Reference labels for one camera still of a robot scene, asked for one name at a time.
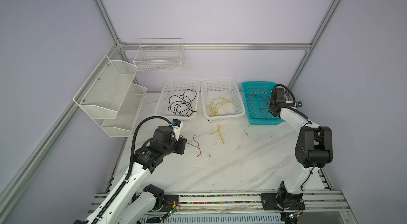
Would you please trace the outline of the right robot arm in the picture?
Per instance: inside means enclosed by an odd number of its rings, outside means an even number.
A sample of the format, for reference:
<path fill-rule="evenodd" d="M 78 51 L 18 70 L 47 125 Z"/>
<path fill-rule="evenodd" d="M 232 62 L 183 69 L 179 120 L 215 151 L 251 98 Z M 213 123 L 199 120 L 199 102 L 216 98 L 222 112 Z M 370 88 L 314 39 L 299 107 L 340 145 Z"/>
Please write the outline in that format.
<path fill-rule="evenodd" d="M 275 205 L 280 211 L 301 204 L 307 184 L 333 160 L 332 130 L 312 122 L 298 110 L 300 106 L 287 86 L 276 84 L 272 88 L 269 113 L 287 122 L 297 132 L 294 155 L 298 164 L 278 189 Z"/>

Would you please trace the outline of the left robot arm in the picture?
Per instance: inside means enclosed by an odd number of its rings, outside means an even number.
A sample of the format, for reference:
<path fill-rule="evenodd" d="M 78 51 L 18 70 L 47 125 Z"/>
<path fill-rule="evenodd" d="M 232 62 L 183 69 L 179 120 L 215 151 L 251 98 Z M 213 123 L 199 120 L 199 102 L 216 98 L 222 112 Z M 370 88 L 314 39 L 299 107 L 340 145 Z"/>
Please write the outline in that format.
<path fill-rule="evenodd" d="M 139 149 L 136 139 L 142 125 L 147 121 L 160 119 L 168 123 L 159 126 L 152 136 Z M 151 210 L 160 210 L 163 206 L 164 191 L 154 185 L 145 187 L 136 201 L 131 202 L 137 190 L 154 170 L 163 162 L 165 156 L 172 153 L 182 155 L 187 140 L 181 136 L 183 122 L 172 121 L 162 116 L 144 119 L 136 127 L 132 143 L 127 172 L 111 190 L 104 201 L 85 220 L 76 220 L 76 224 L 135 224 Z"/>

